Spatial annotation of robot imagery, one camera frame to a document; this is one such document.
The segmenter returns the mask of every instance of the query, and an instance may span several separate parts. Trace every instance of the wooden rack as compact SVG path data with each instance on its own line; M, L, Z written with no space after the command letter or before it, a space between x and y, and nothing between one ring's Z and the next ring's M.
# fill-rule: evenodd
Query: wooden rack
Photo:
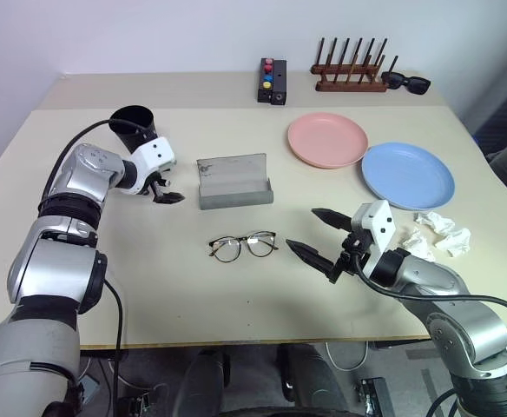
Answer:
M386 39L381 44L379 49L379 53L377 57L373 60L372 63L372 47L375 43L375 38L373 38L369 47L367 48L367 52L365 53L365 57L361 63L358 63L359 58L359 49L361 44L363 43L363 38L360 38L356 49L353 53L352 60L350 63L344 63L344 58L346 55L346 51L348 50L348 44L350 43L350 38L346 39L344 48L342 53L340 54L340 59L338 63L332 64L331 61L333 59L334 49L337 44L337 38L335 37L331 48L329 49L329 53L327 54L327 58L324 64L320 63L321 52L323 50L323 45L325 43L325 38L321 38L321 42L319 43L319 49L317 52L317 58L315 60L315 64L312 65L310 69L312 74L316 74L321 76L320 81L317 81L315 84L315 89L317 91L346 91L346 92L371 92L371 93L384 93L388 87L388 85L383 81L377 80L377 76L383 65L383 61L385 60L385 55L383 55L383 50L385 49ZM394 64L398 56L394 57L392 61L391 68L389 72L392 71ZM339 80L339 76L346 76L345 80ZM358 79L352 79L352 75L359 75Z

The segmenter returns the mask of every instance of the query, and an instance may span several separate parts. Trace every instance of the white paper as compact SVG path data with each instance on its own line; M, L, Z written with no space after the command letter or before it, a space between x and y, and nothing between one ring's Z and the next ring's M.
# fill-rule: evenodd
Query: white paper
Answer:
M460 256L470 250L470 237L470 230L461 228L450 232L442 241L435 243L435 247L447 250L451 256Z
M426 224L440 236L447 236L455 226L452 219L443 217L434 211L430 211L429 213L417 213L415 222L419 224Z
M418 228L414 228L410 237L401 243L402 248L406 249L412 255L418 258L425 259L426 261L435 261L435 256L430 251L429 243L425 236L421 234Z

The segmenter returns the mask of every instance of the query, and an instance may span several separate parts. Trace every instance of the sunglasses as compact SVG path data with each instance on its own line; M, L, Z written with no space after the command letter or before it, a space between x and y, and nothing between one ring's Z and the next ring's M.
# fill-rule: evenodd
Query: sunglasses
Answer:
M388 84L389 89L399 89L400 86L405 85L408 91L419 95L425 94L431 85L431 81L421 76L408 78L399 72L384 72L381 74L381 79Z
M209 256L214 256L221 262L232 262L240 256L241 243L245 242L253 256L263 258L278 248L274 246L276 234L274 232L255 232L248 236L224 236L208 245L211 247Z

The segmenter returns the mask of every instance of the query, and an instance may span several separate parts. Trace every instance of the beige tabletop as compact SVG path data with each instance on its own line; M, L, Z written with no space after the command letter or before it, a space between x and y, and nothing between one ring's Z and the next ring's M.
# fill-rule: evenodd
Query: beige tabletop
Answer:
M285 107L254 100L255 74L68 76L33 111L0 159L0 321L9 313L6 276L36 218L43 185L58 153L82 128L113 110L140 103L155 113L178 159L171 189L186 200L156 205L151 197L109 192L98 249L109 258L108 279L121 293L128 347L259 341L383 340L426 337L400 303L372 292L358 278L336 285L308 267L284 243L306 242L335 260L345 237L311 208L353 214L376 196L359 164L316 169L287 147L291 121L314 111L350 117L370 146L408 142L438 156L451 170L456 193L437 211L470 229L471 251L458 258L433 249L437 261L459 272L474 294L507 300L507 189L489 169L460 121L431 90L384 94L315 93L315 78L290 74ZM125 156L108 128L84 139ZM267 154L274 203L200 211L195 161L215 156ZM393 208L398 230L391 247L412 231L413 213ZM243 253L223 264L207 242L254 230L277 233L267 258ZM422 228L430 242L437 237ZM507 310L491 306L507 324ZM107 289L79 319L86 348L115 343L116 307Z

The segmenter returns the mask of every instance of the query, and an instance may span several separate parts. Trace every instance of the black cup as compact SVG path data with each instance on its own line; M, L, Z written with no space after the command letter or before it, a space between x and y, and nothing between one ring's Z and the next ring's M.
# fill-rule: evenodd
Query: black cup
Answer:
M157 137L153 121L153 113L147 107L136 105L123 107L113 113L110 118L128 120L129 122L139 124L146 129L145 131L138 131L137 129L121 123L109 123L111 130L116 133L131 154L144 143L152 141Z

